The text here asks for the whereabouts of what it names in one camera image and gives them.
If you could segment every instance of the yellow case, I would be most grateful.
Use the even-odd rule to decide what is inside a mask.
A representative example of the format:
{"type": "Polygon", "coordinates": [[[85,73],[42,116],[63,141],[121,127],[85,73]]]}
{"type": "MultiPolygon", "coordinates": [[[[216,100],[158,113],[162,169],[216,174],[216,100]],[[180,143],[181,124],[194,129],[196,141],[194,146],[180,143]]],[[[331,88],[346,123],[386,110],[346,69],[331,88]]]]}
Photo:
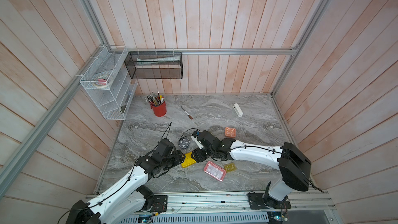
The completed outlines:
{"type": "Polygon", "coordinates": [[[234,163],[229,163],[224,166],[224,169],[226,172],[232,172],[232,171],[236,170],[236,166],[234,163]]]}
{"type": "Polygon", "coordinates": [[[182,166],[183,168],[186,168],[186,167],[188,167],[188,166],[193,165],[193,164],[196,163],[196,161],[191,157],[191,154],[192,154],[192,152],[189,152],[189,153],[185,154],[185,160],[184,160],[184,162],[181,164],[181,166],[182,166]]]}

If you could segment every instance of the black wire mesh basket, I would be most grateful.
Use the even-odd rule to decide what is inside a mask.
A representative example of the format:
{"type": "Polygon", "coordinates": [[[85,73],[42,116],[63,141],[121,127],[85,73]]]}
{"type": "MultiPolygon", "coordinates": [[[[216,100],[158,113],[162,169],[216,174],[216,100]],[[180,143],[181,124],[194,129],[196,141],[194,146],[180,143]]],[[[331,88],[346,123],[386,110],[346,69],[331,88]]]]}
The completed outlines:
{"type": "Polygon", "coordinates": [[[125,65],[132,79],[182,79],[181,52],[129,52],[125,65]]]}

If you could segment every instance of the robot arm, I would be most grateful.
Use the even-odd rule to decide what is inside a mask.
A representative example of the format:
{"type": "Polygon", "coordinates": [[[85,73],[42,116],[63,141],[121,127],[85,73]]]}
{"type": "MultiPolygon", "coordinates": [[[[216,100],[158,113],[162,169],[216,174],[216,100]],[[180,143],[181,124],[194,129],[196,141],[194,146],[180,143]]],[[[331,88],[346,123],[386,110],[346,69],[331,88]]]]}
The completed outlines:
{"type": "Polygon", "coordinates": [[[222,161],[246,160],[278,169],[282,179],[272,187],[269,187],[269,182],[263,197],[269,207],[278,208],[293,190],[308,190],[311,162],[291,143],[274,147],[260,146],[233,138],[219,140],[207,131],[194,132],[192,139],[198,144],[198,148],[192,151],[192,158],[197,163],[211,157],[222,161]]]}
{"type": "Polygon", "coordinates": [[[133,168],[101,195],[87,203],[80,200],[73,205],[66,223],[113,224],[132,212],[150,210],[154,194],[144,184],[152,177],[167,173],[184,159],[185,155],[176,150],[172,142],[162,139],[154,150],[139,157],[133,168]]]}
{"type": "MultiPolygon", "coordinates": [[[[211,157],[222,161],[252,161],[279,169],[282,179],[271,188],[269,182],[263,195],[264,203],[269,207],[280,208],[286,195],[293,190],[308,190],[311,162],[291,143],[270,147],[232,138],[221,141],[207,131],[194,132],[192,139],[198,144],[192,151],[192,158],[197,163],[211,157]]],[[[154,150],[139,157],[133,168],[101,195],[87,203],[80,200],[73,205],[66,224],[114,224],[132,212],[150,210],[154,194],[144,184],[152,177],[167,173],[184,159],[185,155],[176,150],[172,142],[162,139],[154,150]]]]}

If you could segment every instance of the black cable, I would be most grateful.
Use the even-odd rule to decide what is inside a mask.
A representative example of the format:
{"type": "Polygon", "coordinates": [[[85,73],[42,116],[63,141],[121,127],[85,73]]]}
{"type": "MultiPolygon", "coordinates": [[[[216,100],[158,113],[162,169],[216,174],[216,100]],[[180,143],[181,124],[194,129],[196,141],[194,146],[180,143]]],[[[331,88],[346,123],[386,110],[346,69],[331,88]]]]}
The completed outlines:
{"type": "Polygon", "coordinates": [[[223,162],[223,161],[227,161],[228,160],[226,158],[227,157],[227,153],[217,152],[216,149],[213,147],[213,145],[209,146],[209,150],[210,150],[210,153],[211,153],[212,160],[217,161],[217,162],[223,162]]]}
{"type": "MultiPolygon", "coordinates": [[[[137,163],[137,161],[138,161],[138,160],[135,160],[134,166],[132,167],[132,170],[134,169],[135,164],[137,163]]],[[[109,197],[113,196],[116,192],[118,192],[119,190],[121,190],[122,187],[125,186],[126,183],[127,183],[128,181],[130,181],[131,174],[132,174],[132,171],[130,172],[129,176],[127,177],[127,180],[125,181],[125,183],[124,183],[117,191],[113,192],[110,196],[108,196],[107,198],[103,199],[102,201],[100,201],[99,203],[97,203],[97,204],[95,204],[95,205],[93,205],[93,206],[90,206],[90,207],[87,207],[87,208],[81,208],[81,209],[70,209],[70,210],[66,211],[66,212],[58,219],[57,224],[59,224],[59,221],[61,221],[61,219],[62,219],[62,217],[63,217],[64,215],[66,215],[67,213],[69,213],[69,212],[71,212],[71,211],[81,211],[81,210],[90,209],[90,208],[95,207],[95,206],[98,206],[98,205],[101,206],[101,205],[102,205],[102,202],[106,201],[109,197]]]]}
{"type": "Polygon", "coordinates": [[[196,128],[190,128],[190,129],[188,129],[188,130],[186,130],[185,132],[183,132],[183,133],[182,133],[182,135],[181,135],[181,137],[180,137],[180,139],[179,139],[178,141],[180,141],[182,138],[188,137],[188,136],[185,136],[185,137],[183,137],[183,136],[184,136],[184,134],[185,134],[187,131],[189,131],[189,130],[197,130],[198,132],[200,132],[200,130],[199,130],[199,129],[196,129],[196,128]]]}
{"type": "Polygon", "coordinates": [[[184,136],[184,137],[181,137],[181,138],[178,140],[178,142],[179,142],[181,139],[186,138],[186,137],[197,137],[197,136],[194,136],[194,135],[186,135],[186,136],[184,136]]]}
{"type": "Polygon", "coordinates": [[[162,174],[158,175],[157,177],[155,177],[155,176],[152,176],[152,177],[153,177],[153,178],[159,178],[159,177],[165,175],[167,172],[169,172],[169,170],[170,170],[170,169],[168,169],[167,171],[165,171],[165,172],[163,172],[162,174]]]}
{"type": "MultiPolygon", "coordinates": [[[[287,156],[288,158],[290,158],[289,160],[292,161],[292,162],[296,165],[296,167],[300,169],[300,171],[301,171],[301,173],[304,175],[305,179],[307,179],[307,176],[306,176],[306,175],[304,174],[304,172],[301,170],[300,166],[296,163],[296,161],[295,161],[293,158],[291,158],[289,155],[286,154],[286,156],[287,156]]],[[[309,185],[311,185],[311,186],[314,187],[315,189],[319,190],[320,192],[325,193],[323,190],[321,190],[320,188],[316,187],[316,186],[313,184],[311,178],[309,178],[308,182],[306,182],[306,183],[308,183],[309,185]]]]}
{"type": "Polygon", "coordinates": [[[245,149],[246,149],[246,148],[249,148],[249,147],[260,148],[260,149],[263,149],[263,150],[267,150],[267,151],[269,151],[269,152],[282,154],[282,152],[277,152],[277,151],[275,151],[275,150],[270,150],[270,149],[266,149],[266,148],[262,148],[262,147],[258,147],[258,146],[247,146],[247,145],[245,145],[245,146],[240,146],[240,147],[235,147],[235,148],[232,148],[231,150],[238,149],[238,148],[245,148],[245,149]]]}
{"type": "Polygon", "coordinates": [[[171,125],[172,125],[172,122],[170,122],[170,124],[168,125],[168,127],[166,128],[166,130],[163,132],[163,135],[162,135],[162,137],[160,138],[160,140],[163,139],[163,136],[165,135],[165,133],[167,132],[167,130],[169,130],[169,132],[170,132],[170,127],[171,127],[171,125]]]}

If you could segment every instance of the screwdriver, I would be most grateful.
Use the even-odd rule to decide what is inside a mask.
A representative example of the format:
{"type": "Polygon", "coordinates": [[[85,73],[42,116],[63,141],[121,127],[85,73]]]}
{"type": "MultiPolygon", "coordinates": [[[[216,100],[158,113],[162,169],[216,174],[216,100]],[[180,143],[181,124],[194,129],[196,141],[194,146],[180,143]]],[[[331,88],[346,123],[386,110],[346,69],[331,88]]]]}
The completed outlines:
{"type": "Polygon", "coordinates": [[[188,112],[186,112],[185,110],[184,110],[184,112],[188,115],[188,117],[189,117],[190,119],[193,119],[192,116],[191,116],[188,112]]]}

